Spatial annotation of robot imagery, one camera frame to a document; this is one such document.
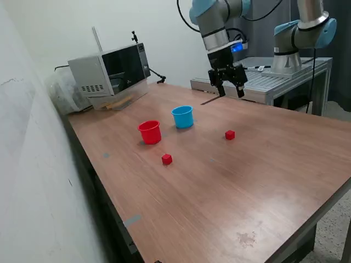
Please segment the blue tape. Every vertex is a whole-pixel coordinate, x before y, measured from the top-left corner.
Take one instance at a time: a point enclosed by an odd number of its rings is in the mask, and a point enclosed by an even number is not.
[[[136,215],[136,216],[134,216],[132,218],[129,218],[126,222],[123,222],[123,224],[124,224],[125,227],[128,227],[131,224],[139,221],[140,219],[141,219],[141,216],[140,215]]]
[[[324,28],[317,39],[315,48],[324,48],[329,45],[332,40],[334,39],[335,33],[337,28],[337,21],[336,19],[332,18],[324,25]]]

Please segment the red cube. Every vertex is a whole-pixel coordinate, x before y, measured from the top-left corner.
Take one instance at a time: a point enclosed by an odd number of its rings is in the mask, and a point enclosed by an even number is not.
[[[232,140],[235,138],[235,131],[232,131],[232,130],[228,130],[226,133],[225,133],[225,138],[227,140]]]
[[[162,156],[162,162],[165,165],[171,164],[173,162],[172,156],[171,155],[164,155],[164,156]]]

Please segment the metal grating surface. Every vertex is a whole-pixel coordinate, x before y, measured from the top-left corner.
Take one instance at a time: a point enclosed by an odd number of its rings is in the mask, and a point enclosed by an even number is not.
[[[245,99],[259,103],[271,104],[272,99],[288,92],[289,90],[309,81],[312,78],[313,59],[301,58],[303,69],[297,72],[293,79],[262,76],[262,71],[247,70],[246,76],[248,82],[245,83]],[[240,61],[245,67],[252,66],[270,66],[273,58],[246,58]],[[317,58],[315,75],[319,75],[331,69],[332,58]],[[230,82],[224,82],[224,89],[228,96],[236,98],[236,89]],[[217,89],[210,85],[208,78],[195,78],[191,80],[191,88],[196,90],[204,90],[207,92],[217,93]]]

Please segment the table leg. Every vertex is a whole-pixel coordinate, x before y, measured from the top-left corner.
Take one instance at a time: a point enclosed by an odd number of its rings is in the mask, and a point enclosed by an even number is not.
[[[351,222],[347,231],[344,252],[342,254],[341,263],[351,263]]]
[[[282,263],[298,263],[302,261],[311,251],[314,250],[316,239],[317,225],[315,225],[308,234],[298,243],[297,249]]]
[[[313,115],[324,116],[325,114],[329,94],[330,74],[331,70],[327,70],[323,74],[315,77],[315,83],[313,86],[312,94]]]

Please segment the metal table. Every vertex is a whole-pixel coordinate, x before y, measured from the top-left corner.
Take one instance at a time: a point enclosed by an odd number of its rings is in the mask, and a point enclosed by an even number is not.
[[[303,83],[312,79],[313,58],[301,58],[304,68],[291,79],[281,77],[263,76],[258,70],[246,70],[248,82],[245,84],[245,96],[243,99],[255,101],[261,104],[273,105],[274,99],[288,93]],[[317,58],[315,65],[315,77],[324,74],[322,83],[316,81],[313,94],[312,114],[323,116],[329,93],[332,58]],[[273,58],[250,57],[240,61],[244,67],[271,66]],[[208,76],[200,76],[190,81],[191,88],[211,93],[218,93],[217,88],[211,86]],[[229,97],[237,98],[236,89],[230,82],[224,82],[224,89]]]

